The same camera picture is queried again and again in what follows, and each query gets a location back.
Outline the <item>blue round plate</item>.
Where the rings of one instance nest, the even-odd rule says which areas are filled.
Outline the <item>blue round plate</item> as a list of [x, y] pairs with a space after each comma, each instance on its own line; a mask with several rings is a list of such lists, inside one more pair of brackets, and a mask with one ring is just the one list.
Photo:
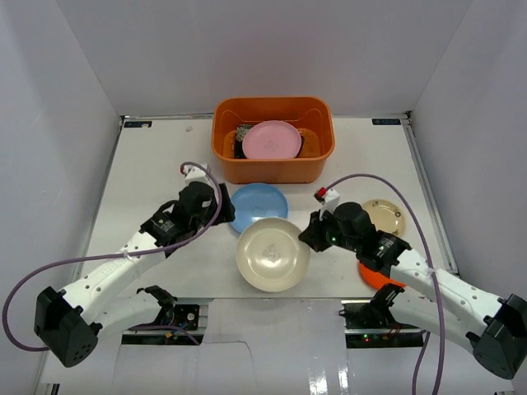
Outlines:
[[254, 222], [270, 217], [287, 219], [289, 206], [285, 195], [271, 184], [246, 184], [232, 196], [235, 219], [231, 228], [241, 234]]

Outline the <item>cream round plate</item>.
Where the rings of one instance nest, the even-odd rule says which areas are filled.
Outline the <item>cream round plate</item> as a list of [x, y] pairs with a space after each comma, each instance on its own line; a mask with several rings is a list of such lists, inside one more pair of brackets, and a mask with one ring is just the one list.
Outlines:
[[236, 265], [254, 288], [278, 293], [290, 290], [305, 277], [310, 247], [299, 240], [301, 230], [290, 221], [270, 217], [248, 226], [236, 247]]

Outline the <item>pink round plate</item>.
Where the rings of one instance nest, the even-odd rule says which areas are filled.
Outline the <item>pink round plate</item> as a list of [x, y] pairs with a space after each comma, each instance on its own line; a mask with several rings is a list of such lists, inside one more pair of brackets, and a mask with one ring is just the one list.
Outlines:
[[253, 126], [242, 140], [242, 151], [250, 160], [287, 160], [302, 148], [300, 132], [285, 121], [270, 120]]

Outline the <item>black floral rectangular plate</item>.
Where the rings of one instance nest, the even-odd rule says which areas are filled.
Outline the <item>black floral rectangular plate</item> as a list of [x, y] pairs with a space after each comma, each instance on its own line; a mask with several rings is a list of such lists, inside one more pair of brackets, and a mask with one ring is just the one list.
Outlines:
[[234, 140], [234, 158], [245, 159], [245, 153], [243, 152], [243, 141], [247, 132], [252, 128], [251, 124], [240, 124], [236, 127], [235, 140]]

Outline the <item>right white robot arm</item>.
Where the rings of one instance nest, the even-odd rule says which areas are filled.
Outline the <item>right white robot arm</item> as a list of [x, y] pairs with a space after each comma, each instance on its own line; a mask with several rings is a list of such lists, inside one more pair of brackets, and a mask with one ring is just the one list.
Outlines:
[[523, 298], [494, 295], [432, 268], [406, 241], [376, 229], [359, 204], [312, 212], [299, 239], [317, 253], [331, 247], [351, 251], [365, 267], [391, 279], [369, 304], [378, 326], [403, 323], [444, 336], [502, 379], [513, 379], [525, 361]]

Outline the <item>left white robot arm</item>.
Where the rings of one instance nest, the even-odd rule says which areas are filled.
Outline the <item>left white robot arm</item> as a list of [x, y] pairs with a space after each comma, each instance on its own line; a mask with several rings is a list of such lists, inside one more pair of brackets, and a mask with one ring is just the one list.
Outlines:
[[225, 184], [193, 181], [144, 222], [119, 250], [83, 278], [61, 290], [49, 286], [36, 299], [35, 334], [66, 368], [84, 361], [102, 337], [139, 328], [166, 328], [174, 320], [175, 296], [159, 286], [119, 294], [164, 262], [206, 225], [235, 219]]

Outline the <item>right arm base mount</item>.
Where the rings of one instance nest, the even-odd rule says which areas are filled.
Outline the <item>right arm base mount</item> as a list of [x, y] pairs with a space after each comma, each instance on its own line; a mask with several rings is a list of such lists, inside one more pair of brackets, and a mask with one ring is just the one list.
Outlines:
[[369, 302], [348, 301], [338, 311], [344, 321], [346, 346], [351, 349], [412, 348], [424, 344], [423, 332], [411, 325], [376, 318]]

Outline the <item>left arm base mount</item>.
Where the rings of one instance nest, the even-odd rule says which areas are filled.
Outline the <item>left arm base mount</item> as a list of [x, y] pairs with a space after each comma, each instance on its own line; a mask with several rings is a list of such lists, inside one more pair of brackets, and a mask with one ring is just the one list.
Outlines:
[[122, 336], [123, 345], [135, 346], [199, 346], [203, 334], [199, 334], [200, 306], [177, 304], [170, 313], [162, 313], [152, 323], [143, 327], [162, 329], [127, 332]]

